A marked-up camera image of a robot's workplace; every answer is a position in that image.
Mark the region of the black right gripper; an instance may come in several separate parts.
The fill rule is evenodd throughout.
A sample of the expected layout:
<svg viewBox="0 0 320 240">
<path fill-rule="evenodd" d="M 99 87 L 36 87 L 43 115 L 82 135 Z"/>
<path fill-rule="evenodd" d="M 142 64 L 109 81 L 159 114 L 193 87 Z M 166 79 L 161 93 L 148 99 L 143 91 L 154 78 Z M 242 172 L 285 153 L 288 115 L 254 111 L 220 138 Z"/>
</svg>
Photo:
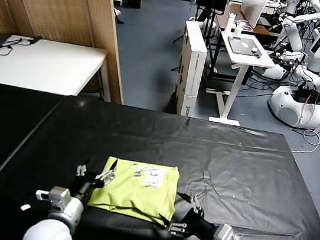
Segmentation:
<svg viewBox="0 0 320 240">
<path fill-rule="evenodd" d="M 190 196 L 180 192 L 178 192 L 178 195 L 186 202 L 190 203 L 192 208 L 180 222 L 173 222 L 162 214 L 159 214 L 162 222 L 160 227 L 165 229 L 171 236 L 183 236 L 184 238 L 196 236 L 199 240 L 213 240 L 214 233 L 219 225 L 207 222 L 204 219 L 203 208 L 201 207 L 197 196 Z"/>
</svg>

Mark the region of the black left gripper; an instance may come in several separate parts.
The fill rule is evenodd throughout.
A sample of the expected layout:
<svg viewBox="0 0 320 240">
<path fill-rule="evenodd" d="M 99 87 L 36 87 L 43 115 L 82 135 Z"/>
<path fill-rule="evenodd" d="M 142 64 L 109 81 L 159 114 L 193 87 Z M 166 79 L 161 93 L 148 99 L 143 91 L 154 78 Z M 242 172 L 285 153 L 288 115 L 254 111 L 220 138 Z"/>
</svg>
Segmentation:
<svg viewBox="0 0 320 240">
<path fill-rule="evenodd" d="M 87 167 L 85 164 L 77 166 L 77 179 L 74 184 L 73 197 L 87 205 L 94 189 L 99 189 L 101 185 L 108 185 L 115 178 L 117 162 L 117 160 L 114 161 L 110 169 L 98 175 L 91 172 L 86 174 Z"/>
</svg>

